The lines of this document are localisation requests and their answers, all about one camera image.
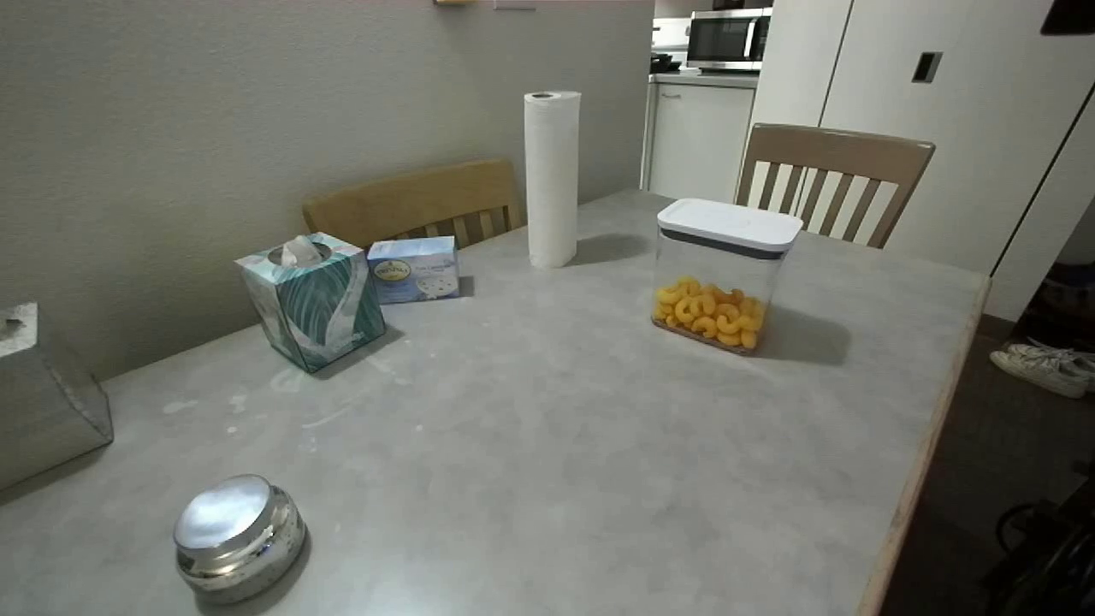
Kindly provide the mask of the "white container lid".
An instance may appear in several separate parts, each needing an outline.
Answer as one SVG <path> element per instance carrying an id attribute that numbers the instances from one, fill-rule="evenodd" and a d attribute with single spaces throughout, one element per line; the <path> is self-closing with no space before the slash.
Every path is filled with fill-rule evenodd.
<path id="1" fill-rule="evenodd" d="M 774 256 L 786 255 L 805 230 L 797 215 L 711 199 L 676 199 L 656 213 L 656 225 L 664 232 Z"/>

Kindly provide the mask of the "clear plastic food container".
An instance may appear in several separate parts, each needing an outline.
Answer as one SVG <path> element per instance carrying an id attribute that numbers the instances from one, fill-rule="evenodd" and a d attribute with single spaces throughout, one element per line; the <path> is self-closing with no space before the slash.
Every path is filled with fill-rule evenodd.
<path id="1" fill-rule="evenodd" d="M 748 355 L 762 343 L 780 266 L 780 256 L 659 232 L 649 322 L 673 337 Z"/>

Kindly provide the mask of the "small blue tissue box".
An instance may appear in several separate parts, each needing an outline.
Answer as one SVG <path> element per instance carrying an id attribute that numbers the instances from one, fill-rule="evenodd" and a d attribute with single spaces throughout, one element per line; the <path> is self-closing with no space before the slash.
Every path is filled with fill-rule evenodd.
<path id="1" fill-rule="evenodd" d="M 450 236 L 375 240 L 365 255 L 383 305 L 437 301 L 460 296 Z"/>

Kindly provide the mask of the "white paper towel roll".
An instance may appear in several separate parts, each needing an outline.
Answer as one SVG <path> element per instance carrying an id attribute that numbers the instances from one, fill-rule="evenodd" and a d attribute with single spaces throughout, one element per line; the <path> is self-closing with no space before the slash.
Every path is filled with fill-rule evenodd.
<path id="1" fill-rule="evenodd" d="M 526 250 L 535 266 L 563 266 L 579 242 L 579 112 L 581 95 L 523 95 Z"/>

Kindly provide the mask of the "teal cube tissue box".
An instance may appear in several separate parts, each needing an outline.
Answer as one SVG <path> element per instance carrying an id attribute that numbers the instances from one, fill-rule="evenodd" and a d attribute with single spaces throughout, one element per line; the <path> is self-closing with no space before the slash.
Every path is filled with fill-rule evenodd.
<path id="1" fill-rule="evenodd" d="M 387 332 L 360 247 L 307 232 L 314 263 L 285 263 L 285 247 L 236 262 L 270 346 L 303 372 L 320 372 Z"/>

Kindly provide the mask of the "silver microwave oven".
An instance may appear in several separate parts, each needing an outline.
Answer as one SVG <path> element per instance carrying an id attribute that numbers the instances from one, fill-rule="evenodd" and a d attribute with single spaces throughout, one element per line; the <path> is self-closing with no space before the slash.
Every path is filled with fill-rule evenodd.
<path id="1" fill-rule="evenodd" d="M 756 72 L 766 53 L 774 11 L 696 11 L 689 25 L 689 62 L 697 68 Z"/>

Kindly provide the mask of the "wooden chair with slats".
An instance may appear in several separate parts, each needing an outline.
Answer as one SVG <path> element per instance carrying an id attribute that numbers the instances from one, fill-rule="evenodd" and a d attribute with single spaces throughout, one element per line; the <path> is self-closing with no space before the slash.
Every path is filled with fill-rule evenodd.
<path id="1" fill-rule="evenodd" d="M 736 201 L 786 213 L 821 236 L 884 250 L 931 159 L 931 142 L 756 122 Z"/>

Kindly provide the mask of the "round silver metal tin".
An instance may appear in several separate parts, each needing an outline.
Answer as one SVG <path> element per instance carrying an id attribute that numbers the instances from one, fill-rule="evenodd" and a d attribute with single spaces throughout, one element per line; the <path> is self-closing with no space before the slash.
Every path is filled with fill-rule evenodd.
<path id="1" fill-rule="evenodd" d="M 303 543 L 297 505 L 263 475 L 218 479 L 176 522 L 176 567 L 201 604 L 246 604 L 273 590 Z"/>

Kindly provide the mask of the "clear glass jar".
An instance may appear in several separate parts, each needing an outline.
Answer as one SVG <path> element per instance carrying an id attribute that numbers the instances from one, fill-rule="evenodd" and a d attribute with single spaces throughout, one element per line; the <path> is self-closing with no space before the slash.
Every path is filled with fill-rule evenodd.
<path id="1" fill-rule="evenodd" d="M 112 410 L 39 301 L 0 313 L 0 491 L 112 441 Z"/>

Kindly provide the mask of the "white shoe on floor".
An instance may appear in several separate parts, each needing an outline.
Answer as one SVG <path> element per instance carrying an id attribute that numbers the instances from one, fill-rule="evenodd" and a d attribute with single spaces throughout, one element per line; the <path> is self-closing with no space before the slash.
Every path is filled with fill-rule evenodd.
<path id="1" fill-rule="evenodd" d="M 1076 354 L 1076 348 L 1054 348 L 1054 346 L 1028 346 L 1011 343 L 1001 348 L 992 348 L 990 360 L 1033 388 L 1044 388 L 1061 398 L 1088 398 L 1095 394 L 1095 355 Z"/>

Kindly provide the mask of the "black wall switch plate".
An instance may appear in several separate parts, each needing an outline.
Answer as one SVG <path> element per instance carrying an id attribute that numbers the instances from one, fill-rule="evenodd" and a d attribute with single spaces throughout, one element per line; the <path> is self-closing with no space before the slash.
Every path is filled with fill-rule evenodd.
<path id="1" fill-rule="evenodd" d="M 940 67 L 940 53 L 920 53 L 911 82 L 935 82 L 939 67 Z"/>

